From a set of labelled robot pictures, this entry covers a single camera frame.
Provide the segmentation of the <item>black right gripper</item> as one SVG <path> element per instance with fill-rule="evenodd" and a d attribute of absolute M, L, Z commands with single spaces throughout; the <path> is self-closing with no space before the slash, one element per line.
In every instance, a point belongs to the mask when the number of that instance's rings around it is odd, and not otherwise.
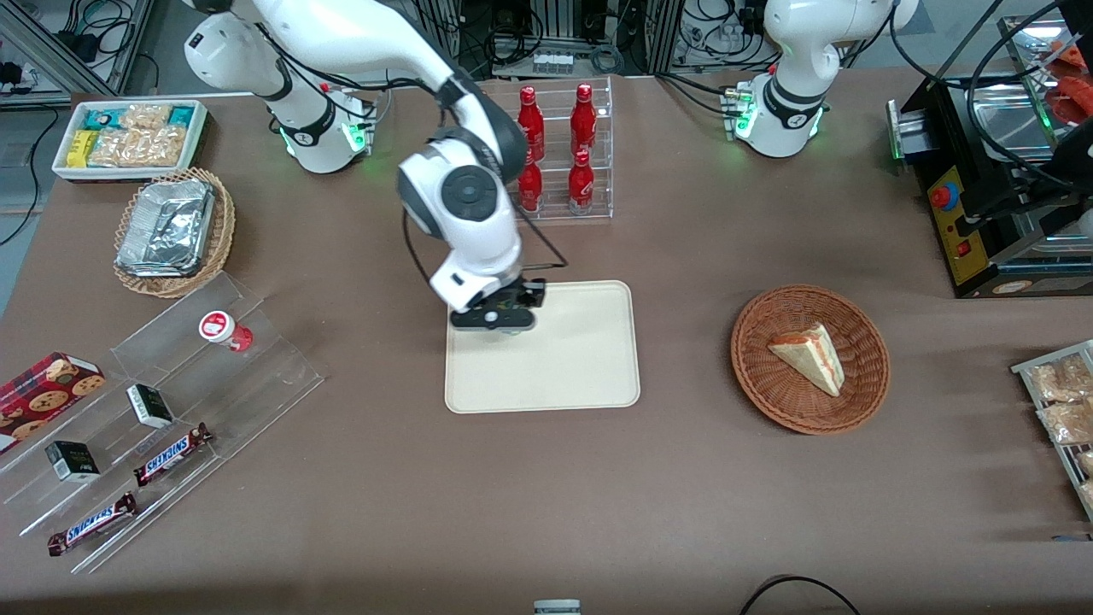
<path fill-rule="evenodd" d="M 515 296 L 490 296 L 465 312 L 451 312 L 450 326 L 456 331 L 530 331 L 536 323 L 537 307 L 534 301 Z"/>

